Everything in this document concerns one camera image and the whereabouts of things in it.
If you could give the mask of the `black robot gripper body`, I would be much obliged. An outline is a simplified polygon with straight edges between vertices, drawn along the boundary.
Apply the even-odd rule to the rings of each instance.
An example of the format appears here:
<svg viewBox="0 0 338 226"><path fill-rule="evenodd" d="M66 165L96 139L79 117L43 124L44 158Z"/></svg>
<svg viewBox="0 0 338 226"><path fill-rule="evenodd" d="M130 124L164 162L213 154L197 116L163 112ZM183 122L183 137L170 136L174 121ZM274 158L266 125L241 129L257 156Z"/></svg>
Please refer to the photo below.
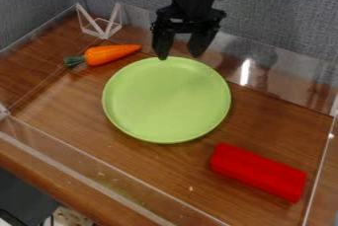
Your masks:
<svg viewBox="0 0 338 226"><path fill-rule="evenodd" d="M186 15L183 9L175 4L156 11L156 20L152 22L154 34L217 34L221 22L227 14L222 10L209 9L202 17L195 14Z"/></svg>

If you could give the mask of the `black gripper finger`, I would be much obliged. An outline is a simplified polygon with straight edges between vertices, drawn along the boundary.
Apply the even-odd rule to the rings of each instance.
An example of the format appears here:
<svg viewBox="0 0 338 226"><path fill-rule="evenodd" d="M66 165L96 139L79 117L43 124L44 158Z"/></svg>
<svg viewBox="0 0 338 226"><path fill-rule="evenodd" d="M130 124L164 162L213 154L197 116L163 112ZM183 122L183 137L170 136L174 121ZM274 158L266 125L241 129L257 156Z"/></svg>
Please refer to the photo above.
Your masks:
<svg viewBox="0 0 338 226"><path fill-rule="evenodd" d="M195 28L191 32L191 37L189 39L187 43L187 49L190 54L194 57L198 57L203 54L207 47L213 43L217 33L219 29L211 28L211 29L203 29L203 28Z"/></svg>
<svg viewBox="0 0 338 226"><path fill-rule="evenodd" d="M172 29L154 29L152 48L160 60L168 58L174 36Z"/></svg>

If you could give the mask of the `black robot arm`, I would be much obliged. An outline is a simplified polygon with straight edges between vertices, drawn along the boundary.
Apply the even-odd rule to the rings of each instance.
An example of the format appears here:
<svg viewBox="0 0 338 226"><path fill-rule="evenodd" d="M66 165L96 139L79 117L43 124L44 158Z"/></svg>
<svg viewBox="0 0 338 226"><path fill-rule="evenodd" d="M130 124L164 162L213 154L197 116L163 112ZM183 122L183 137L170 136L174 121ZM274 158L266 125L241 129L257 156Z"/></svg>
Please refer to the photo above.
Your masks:
<svg viewBox="0 0 338 226"><path fill-rule="evenodd" d="M152 49L160 60L170 55L176 34L190 34L187 49L198 57L213 43L227 14L213 8L217 0L171 0L171 4L156 11L151 31Z"/></svg>

